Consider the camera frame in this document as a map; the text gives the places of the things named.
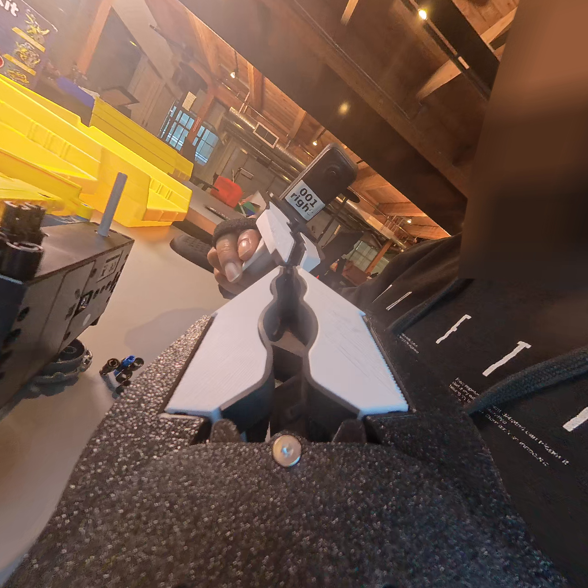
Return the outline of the red container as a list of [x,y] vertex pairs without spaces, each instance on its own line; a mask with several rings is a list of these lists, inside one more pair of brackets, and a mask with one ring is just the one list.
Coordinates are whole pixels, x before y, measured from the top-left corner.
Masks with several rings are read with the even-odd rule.
[[243,198],[242,188],[234,181],[223,176],[216,178],[210,193],[231,209],[235,209]]

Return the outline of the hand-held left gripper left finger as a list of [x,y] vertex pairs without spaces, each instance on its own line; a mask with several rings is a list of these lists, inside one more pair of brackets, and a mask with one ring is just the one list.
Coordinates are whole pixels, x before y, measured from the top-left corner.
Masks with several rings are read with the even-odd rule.
[[266,327],[277,302],[273,269],[216,311],[165,406],[170,415],[262,417],[268,413],[273,350]]

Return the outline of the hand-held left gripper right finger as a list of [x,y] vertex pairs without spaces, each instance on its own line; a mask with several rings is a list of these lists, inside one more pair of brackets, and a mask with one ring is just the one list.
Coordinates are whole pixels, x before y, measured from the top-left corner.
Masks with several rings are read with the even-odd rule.
[[364,312],[301,267],[296,278],[311,385],[358,417],[407,413],[408,401]]

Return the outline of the grey metal axle rod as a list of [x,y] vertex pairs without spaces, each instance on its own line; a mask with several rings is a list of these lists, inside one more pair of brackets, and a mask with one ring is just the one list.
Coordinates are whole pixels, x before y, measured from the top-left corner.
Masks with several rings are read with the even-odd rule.
[[128,176],[124,173],[118,173],[114,182],[114,186],[111,190],[105,210],[102,214],[102,218],[98,225],[97,235],[106,238],[111,230],[111,224],[114,220],[114,215],[120,203],[123,190],[126,186]]

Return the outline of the person's right forearm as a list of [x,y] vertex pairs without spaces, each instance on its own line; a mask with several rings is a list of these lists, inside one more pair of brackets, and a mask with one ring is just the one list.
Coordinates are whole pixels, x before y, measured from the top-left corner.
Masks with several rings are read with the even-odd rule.
[[340,294],[388,325],[457,279],[461,242],[459,234],[417,244],[394,257],[376,278]]

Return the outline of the person in black hoodie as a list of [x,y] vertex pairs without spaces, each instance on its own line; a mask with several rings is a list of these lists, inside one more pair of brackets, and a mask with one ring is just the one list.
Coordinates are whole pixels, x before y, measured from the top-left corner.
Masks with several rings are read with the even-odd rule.
[[371,318],[470,413],[540,550],[587,587],[587,287],[458,276]]

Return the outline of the blue printed cardboard box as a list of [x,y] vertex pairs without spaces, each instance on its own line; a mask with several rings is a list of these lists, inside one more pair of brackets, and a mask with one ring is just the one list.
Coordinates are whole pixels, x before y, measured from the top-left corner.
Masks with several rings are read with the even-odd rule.
[[1,1],[1,75],[34,90],[57,34],[25,1]]

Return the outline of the yellow toy block robot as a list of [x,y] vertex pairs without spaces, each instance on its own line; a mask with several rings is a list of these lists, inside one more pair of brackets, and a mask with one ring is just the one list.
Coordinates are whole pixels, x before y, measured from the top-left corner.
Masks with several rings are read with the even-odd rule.
[[42,226],[45,209],[1,215],[1,408],[105,312],[134,240],[93,222]]

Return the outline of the black textured pad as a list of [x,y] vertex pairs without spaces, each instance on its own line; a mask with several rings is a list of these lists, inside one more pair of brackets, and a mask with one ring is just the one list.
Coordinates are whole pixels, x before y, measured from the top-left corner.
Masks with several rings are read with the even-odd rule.
[[174,237],[169,245],[173,252],[182,258],[210,273],[214,272],[214,268],[208,260],[208,254],[213,247],[210,234],[200,232],[191,235],[183,232]]

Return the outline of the yellow plastic bin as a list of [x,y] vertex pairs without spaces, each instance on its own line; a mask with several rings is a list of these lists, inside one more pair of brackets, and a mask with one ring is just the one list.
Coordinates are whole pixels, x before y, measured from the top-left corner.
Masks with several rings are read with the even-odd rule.
[[89,203],[96,194],[102,147],[80,117],[1,76],[1,149],[34,167],[33,179],[65,181],[64,200]]
[[193,163],[100,98],[84,132],[104,149],[92,206],[103,211],[107,191],[123,173],[127,181],[114,216],[119,224],[169,226],[186,218]]

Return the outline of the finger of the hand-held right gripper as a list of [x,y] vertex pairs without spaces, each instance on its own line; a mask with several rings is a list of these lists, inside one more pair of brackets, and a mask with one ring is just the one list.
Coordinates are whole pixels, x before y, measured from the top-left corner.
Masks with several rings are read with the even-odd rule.
[[310,238],[300,238],[300,251],[300,261],[297,265],[308,273],[316,269],[324,258],[320,247]]
[[269,203],[256,221],[261,241],[253,255],[254,268],[292,265],[296,259],[299,232],[280,207]]

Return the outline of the person's right hand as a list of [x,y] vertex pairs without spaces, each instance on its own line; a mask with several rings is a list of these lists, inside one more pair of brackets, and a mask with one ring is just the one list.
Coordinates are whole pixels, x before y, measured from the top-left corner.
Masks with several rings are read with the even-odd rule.
[[239,293],[251,283],[243,277],[244,264],[253,257],[261,234],[254,217],[240,217],[217,224],[207,259],[219,286]]

